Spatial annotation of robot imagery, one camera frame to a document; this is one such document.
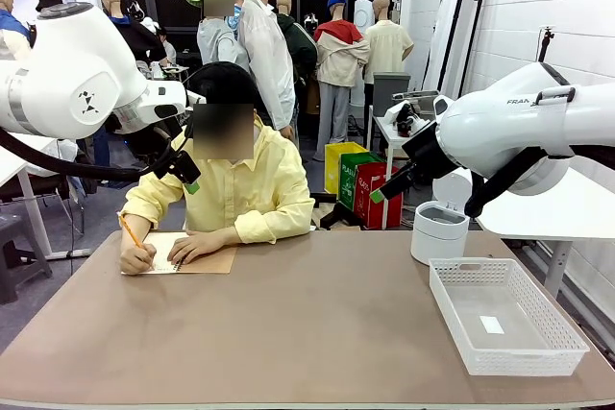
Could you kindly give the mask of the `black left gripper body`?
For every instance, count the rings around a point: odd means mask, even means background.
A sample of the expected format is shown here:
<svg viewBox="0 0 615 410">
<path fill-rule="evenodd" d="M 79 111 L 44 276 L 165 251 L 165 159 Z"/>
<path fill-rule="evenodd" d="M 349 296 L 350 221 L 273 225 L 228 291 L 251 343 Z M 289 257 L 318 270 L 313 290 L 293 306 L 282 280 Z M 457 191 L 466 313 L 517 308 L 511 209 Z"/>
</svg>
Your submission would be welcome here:
<svg viewBox="0 0 615 410">
<path fill-rule="evenodd" d="M 193 160 L 188 152 L 180 150 L 165 163 L 163 167 L 165 174 L 173 174 L 175 176 L 192 176 L 193 175 Z"/>
</svg>

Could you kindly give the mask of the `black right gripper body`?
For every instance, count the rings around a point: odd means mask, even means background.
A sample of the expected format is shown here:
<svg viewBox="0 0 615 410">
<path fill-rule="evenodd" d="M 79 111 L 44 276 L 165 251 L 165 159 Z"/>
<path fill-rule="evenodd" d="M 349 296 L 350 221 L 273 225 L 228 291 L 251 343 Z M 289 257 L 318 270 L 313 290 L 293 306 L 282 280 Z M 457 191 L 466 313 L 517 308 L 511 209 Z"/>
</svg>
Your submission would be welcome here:
<svg viewBox="0 0 615 410">
<path fill-rule="evenodd" d="M 403 145 L 412 176 L 445 176 L 454 171 L 455 163 L 438 144 L 436 128 L 435 121 L 429 122 Z"/>
</svg>

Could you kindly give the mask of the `person's left hand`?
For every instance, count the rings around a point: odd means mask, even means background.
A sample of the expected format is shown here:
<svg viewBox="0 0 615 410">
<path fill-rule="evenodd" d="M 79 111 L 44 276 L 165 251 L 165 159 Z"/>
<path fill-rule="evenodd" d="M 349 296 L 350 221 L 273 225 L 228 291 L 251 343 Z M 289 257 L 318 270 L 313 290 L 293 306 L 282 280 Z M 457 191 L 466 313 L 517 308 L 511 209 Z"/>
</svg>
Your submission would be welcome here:
<svg viewBox="0 0 615 410">
<path fill-rule="evenodd" d="M 197 257 L 214 253 L 222 247 L 214 232 L 189 231 L 186 237 L 177 239 L 167 260 L 173 264 L 189 263 Z"/>
</svg>

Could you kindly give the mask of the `person's right hand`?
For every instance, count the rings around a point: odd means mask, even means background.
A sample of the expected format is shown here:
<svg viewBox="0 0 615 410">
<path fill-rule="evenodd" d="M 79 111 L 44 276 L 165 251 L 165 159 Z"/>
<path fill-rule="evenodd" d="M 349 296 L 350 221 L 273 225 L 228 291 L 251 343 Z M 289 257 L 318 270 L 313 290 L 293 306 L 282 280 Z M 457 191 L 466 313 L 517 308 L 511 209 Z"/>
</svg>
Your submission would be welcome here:
<svg viewBox="0 0 615 410">
<path fill-rule="evenodd" d="M 139 247 L 136 244 L 121 245 L 119 266 L 125 275 L 135 276 L 150 271 L 153 268 L 156 249 L 150 244 Z"/>
</svg>

